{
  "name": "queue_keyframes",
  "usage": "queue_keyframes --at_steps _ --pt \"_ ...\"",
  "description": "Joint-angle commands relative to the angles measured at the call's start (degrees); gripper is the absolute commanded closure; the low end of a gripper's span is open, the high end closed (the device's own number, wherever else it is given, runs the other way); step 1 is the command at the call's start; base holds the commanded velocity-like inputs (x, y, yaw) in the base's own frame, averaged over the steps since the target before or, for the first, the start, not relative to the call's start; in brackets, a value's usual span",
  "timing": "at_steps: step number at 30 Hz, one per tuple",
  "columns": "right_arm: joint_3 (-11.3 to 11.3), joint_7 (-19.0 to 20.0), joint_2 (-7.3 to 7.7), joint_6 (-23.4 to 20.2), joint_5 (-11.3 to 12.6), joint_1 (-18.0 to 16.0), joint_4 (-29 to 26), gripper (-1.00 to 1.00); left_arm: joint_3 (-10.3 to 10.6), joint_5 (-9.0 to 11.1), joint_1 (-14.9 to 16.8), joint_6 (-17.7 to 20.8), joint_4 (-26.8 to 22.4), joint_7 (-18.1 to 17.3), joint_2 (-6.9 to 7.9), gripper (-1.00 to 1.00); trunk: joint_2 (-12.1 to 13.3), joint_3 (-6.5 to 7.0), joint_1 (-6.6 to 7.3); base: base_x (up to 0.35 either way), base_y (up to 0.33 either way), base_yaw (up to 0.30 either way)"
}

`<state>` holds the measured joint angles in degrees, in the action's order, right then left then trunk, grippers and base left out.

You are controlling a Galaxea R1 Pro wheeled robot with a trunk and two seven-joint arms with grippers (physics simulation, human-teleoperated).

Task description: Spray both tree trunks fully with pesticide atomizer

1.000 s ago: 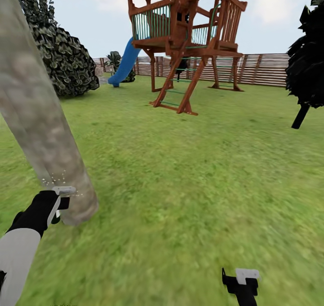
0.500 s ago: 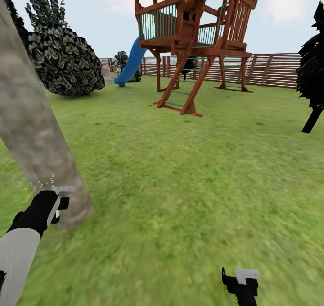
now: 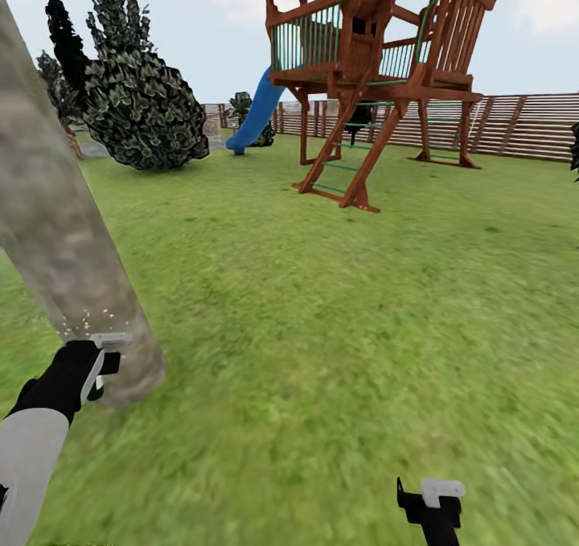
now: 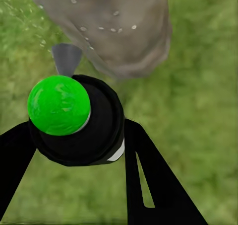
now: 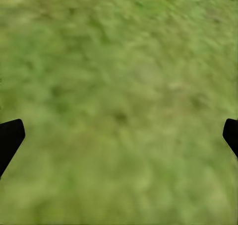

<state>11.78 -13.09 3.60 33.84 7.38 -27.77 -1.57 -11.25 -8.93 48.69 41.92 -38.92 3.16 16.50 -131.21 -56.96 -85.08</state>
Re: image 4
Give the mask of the pesticide atomizer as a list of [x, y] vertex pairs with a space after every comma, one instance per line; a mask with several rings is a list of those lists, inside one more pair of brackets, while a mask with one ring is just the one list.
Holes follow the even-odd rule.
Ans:
[[59, 75], [37, 83], [27, 101], [36, 148], [67, 167], [117, 161], [125, 120], [117, 93], [100, 79], [74, 74], [84, 56], [75, 44], [53, 45], [50, 53]]

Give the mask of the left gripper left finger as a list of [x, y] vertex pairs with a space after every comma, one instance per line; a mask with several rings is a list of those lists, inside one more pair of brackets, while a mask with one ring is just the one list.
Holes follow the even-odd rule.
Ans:
[[28, 124], [23, 122], [0, 135], [0, 221], [37, 149]]

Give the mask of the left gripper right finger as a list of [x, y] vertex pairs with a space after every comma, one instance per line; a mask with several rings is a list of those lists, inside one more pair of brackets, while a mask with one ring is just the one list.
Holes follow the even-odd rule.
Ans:
[[[208, 225], [145, 129], [127, 118], [124, 120], [123, 153], [128, 225]], [[136, 155], [155, 208], [144, 205]]]

